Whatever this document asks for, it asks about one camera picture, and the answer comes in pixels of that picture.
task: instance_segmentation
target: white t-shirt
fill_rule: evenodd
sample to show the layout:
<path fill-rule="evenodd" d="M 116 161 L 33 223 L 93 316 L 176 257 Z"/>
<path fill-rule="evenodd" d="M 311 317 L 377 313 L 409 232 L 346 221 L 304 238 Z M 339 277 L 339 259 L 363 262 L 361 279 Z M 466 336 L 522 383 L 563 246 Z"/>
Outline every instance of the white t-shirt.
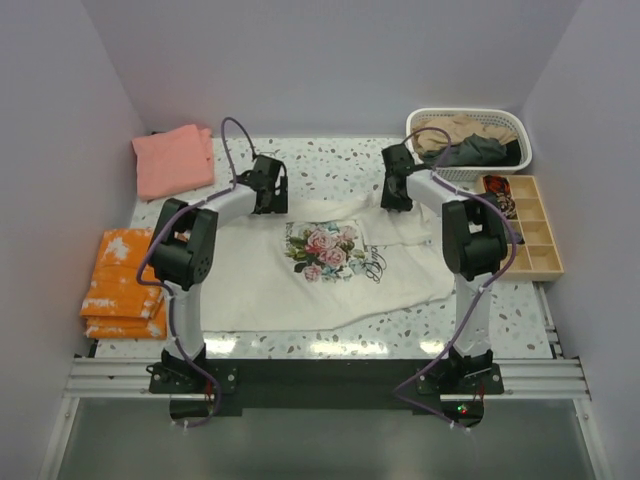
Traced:
<path fill-rule="evenodd" d="M 453 288 L 429 210 L 390 213 L 379 195 L 296 201 L 217 232 L 201 292 L 205 331 L 333 329 L 446 298 Z"/>

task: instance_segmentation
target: folded orange cloth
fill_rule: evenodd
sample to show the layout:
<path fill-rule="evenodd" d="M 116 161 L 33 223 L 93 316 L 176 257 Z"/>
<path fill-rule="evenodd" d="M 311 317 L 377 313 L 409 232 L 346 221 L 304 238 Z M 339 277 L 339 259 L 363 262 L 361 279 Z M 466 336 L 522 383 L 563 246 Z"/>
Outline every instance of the folded orange cloth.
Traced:
<path fill-rule="evenodd" d="M 89 338 L 167 338 L 167 311 L 162 302 L 151 320 L 137 318 L 88 317 L 86 335 Z"/>
<path fill-rule="evenodd" d="M 108 230 L 98 250 L 91 286 L 80 315 L 91 338 L 166 338 L 166 312 L 160 287 L 138 284 L 136 272 L 151 242 L 148 229 Z M 153 281 L 145 267 L 144 280 Z"/>

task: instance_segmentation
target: beige cloth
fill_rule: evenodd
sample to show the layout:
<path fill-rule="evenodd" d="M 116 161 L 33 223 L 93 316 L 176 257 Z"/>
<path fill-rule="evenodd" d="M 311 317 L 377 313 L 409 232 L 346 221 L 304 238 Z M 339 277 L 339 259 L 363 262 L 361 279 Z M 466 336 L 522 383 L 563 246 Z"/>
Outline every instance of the beige cloth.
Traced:
<path fill-rule="evenodd" d="M 424 120 L 413 127 L 413 131 L 424 127 L 438 127 L 451 136 L 451 144 L 458 145 L 474 133 L 484 138 L 495 138 L 502 145 L 516 140 L 518 134 L 507 127 L 496 127 L 495 125 L 484 125 L 467 115 L 454 115 L 452 117 L 435 117 Z M 418 134 L 413 142 L 418 154 L 441 150 L 447 146 L 446 137 L 433 130 L 427 130 Z"/>

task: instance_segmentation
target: floral print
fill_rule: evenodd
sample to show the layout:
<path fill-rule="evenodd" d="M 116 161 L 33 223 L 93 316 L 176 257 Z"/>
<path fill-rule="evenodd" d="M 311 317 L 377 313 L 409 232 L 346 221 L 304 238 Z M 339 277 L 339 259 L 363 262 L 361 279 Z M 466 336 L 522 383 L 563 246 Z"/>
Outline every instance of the floral print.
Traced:
<path fill-rule="evenodd" d="M 352 221 L 288 223 L 285 256 L 310 283 L 348 281 L 366 273 L 364 244 Z"/>

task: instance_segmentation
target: pink towel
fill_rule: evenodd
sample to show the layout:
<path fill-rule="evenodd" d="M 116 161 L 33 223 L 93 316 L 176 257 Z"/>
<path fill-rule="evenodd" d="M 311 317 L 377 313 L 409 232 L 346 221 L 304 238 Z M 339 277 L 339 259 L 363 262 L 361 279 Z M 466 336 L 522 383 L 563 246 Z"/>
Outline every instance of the pink towel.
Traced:
<path fill-rule="evenodd" d="M 185 125 L 133 139 L 138 156 L 138 196 L 166 197 L 213 183 L 211 130 Z"/>

